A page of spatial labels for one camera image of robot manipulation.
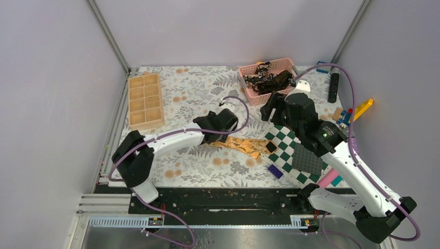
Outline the yellow patterned tie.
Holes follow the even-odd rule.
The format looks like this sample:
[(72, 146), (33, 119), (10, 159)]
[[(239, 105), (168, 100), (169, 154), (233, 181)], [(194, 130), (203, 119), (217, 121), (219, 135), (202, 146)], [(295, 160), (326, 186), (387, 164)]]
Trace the yellow patterned tie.
[(244, 139), (232, 136), (229, 136), (225, 142), (217, 141), (210, 145), (234, 149), (254, 159), (260, 158), (262, 155), (272, 155), (279, 149), (271, 140)]

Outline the wooden compartment tray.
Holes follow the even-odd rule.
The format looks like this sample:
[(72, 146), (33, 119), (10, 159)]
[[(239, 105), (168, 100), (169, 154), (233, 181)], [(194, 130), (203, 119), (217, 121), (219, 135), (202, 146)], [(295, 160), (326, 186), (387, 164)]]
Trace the wooden compartment tray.
[(156, 129), (165, 125), (161, 81), (158, 74), (128, 79), (128, 125), (131, 130)]

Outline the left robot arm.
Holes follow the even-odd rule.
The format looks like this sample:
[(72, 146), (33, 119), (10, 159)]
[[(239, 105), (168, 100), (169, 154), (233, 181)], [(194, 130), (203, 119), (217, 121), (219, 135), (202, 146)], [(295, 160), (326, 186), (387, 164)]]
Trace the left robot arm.
[(238, 126), (238, 117), (229, 109), (197, 117), (191, 123), (169, 132), (143, 136), (131, 131), (112, 155), (114, 170), (118, 171), (126, 187), (141, 200), (148, 213), (160, 209), (159, 193), (149, 178), (154, 162), (185, 147), (224, 142)]

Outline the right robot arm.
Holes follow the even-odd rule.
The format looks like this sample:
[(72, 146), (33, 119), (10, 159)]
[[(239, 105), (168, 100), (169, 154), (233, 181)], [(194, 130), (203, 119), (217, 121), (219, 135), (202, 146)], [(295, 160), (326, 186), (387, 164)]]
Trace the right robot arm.
[(299, 193), (299, 210), (310, 214), (325, 211), (357, 227), (371, 242), (382, 243), (417, 206), (381, 181), (352, 150), (349, 139), (332, 122), (319, 119), (315, 104), (305, 93), (273, 92), (261, 107), (263, 121), (290, 129), (301, 145), (331, 166), (356, 193), (348, 198), (317, 184)]

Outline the black floral tie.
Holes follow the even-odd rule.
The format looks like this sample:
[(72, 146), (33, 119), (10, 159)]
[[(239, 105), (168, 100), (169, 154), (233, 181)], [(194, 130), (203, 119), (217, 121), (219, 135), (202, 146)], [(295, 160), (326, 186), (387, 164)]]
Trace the black floral tie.
[(283, 70), (278, 74), (270, 73), (270, 66), (270, 62), (259, 63), (253, 74), (244, 75), (246, 86), (259, 95), (286, 89), (294, 78), (293, 74), (289, 70)]

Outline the pink plastic basket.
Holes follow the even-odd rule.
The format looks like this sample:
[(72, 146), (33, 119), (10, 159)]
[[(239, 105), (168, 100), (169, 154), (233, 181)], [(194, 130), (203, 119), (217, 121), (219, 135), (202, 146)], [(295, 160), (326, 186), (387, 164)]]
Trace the pink plastic basket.
[(242, 66), (238, 72), (251, 106), (265, 104), (275, 91), (286, 95), (311, 91), (307, 81), (295, 79), (294, 63), (289, 58)]

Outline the colourful lego brick pile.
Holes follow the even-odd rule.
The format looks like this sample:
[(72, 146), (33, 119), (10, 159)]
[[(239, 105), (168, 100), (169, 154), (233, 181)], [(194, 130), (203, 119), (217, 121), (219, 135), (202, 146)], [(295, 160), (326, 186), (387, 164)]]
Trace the colourful lego brick pile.
[(350, 119), (353, 113), (353, 109), (349, 108), (348, 110), (344, 110), (341, 108), (337, 108), (332, 116), (333, 121), (336, 121), (336, 124), (339, 125), (340, 128), (347, 128), (350, 126)]

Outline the floral table cloth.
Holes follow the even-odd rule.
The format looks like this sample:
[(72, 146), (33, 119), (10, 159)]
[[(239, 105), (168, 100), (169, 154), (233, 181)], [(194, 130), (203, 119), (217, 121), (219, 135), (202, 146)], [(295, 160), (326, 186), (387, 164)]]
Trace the floral table cloth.
[[(134, 72), (158, 74), (164, 102), (165, 125), (142, 130), (142, 135), (181, 128), (217, 111), (224, 97), (235, 107), (240, 122), (247, 122), (236, 137), (258, 139), (272, 125), (261, 120), (258, 106), (248, 104), (235, 66), (146, 66)], [(276, 179), (268, 171), (271, 165), (265, 156), (254, 159), (234, 149), (201, 145), (159, 157), (150, 179), (156, 187), (298, 188), (287, 178)]]

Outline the dark grey lego plate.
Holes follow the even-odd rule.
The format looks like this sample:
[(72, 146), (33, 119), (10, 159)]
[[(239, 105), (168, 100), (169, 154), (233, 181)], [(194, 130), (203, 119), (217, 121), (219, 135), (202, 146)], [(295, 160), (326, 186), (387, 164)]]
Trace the dark grey lego plate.
[(292, 154), (292, 168), (320, 176), (322, 174), (323, 160), (301, 144), (296, 144)]

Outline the green white chessboard mat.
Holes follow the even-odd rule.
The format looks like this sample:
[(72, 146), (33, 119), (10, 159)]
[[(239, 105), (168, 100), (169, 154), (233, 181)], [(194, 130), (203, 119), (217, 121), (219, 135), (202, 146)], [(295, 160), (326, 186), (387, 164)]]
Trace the green white chessboard mat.
[(300, 141), (286, 127), (270, 125), (258, 138), (271, 140), (279, 147), (274, 154), (265, 156), (265, 160), (275, 165), (282, 171), (283, 178), (287, 178), (293, 185), (299, 188), (303, 188), (310, 183), (316, 184), (331, 169), (327, 163), (323, 162), (322, 174), (318, 176), (292, 168), (294, 147), (296, 144), (300, 144)]

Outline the blue white lego brick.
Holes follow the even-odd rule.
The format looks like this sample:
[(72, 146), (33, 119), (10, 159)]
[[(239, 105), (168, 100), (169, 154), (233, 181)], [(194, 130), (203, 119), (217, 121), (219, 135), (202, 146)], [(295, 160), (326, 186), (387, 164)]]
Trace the blue white lego brick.
[(328, 65), (322, 66), (322, 64), (326, 64), (326, 62), (318, 61), (317, 65), (319, 65), (319, 67), (317, 67), (315, 70), (319, 73), (328, 74), (331, 71), (332, 67)]

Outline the purple glitter tube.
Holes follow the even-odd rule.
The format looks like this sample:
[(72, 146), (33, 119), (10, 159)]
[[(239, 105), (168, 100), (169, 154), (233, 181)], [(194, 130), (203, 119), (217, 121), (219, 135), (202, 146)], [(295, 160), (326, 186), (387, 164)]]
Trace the purple glitter tube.
[(359, 154), (360, 154), (360, 151), (359, 151), (359, 148), (358, 148), (358, 145), (357, 145), (357, 142), (356, 142), (355, 137), (354, 137), (354, 136), (351, 136), (350, 138), (351, 138), (351, 146), (352, 146), (354, 152), (355, 152), (357, 155), (359, 155)]

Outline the purple lego brick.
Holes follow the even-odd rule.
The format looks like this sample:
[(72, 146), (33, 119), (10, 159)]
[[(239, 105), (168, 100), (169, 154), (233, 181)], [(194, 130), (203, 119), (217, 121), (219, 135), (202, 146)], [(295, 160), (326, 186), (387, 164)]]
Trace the purple lego brick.
[(283, 176), (282, 171), (280, 171), (275, 165), (268, 167), (268, 171), (276, 178), (280, 179)]

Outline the pink marker pen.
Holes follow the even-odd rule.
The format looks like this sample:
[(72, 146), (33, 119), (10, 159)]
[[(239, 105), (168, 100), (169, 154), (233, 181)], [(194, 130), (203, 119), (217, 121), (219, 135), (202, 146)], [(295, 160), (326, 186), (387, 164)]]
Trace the pink marker pen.
[(330, 169), (327, 174), (325, 174), (318, 182), (317, 185), (320, 188), (326, 188), (331, 182), (337, 178), (338, 172), (335, 169)]

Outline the teal small block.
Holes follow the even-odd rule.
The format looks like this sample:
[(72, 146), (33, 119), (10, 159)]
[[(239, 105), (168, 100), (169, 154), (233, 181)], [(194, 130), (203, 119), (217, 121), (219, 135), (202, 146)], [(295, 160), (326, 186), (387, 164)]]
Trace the teal small block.
[(337, 187), (338, 186), (338, 184), (340, 184), (340, 182), (342, 182), (342, 177), (340, 176), (340, 175), (338, 175), (332, 182), (331, 182), (331, 184), (332, 184), (332, 186), (333, 187)]

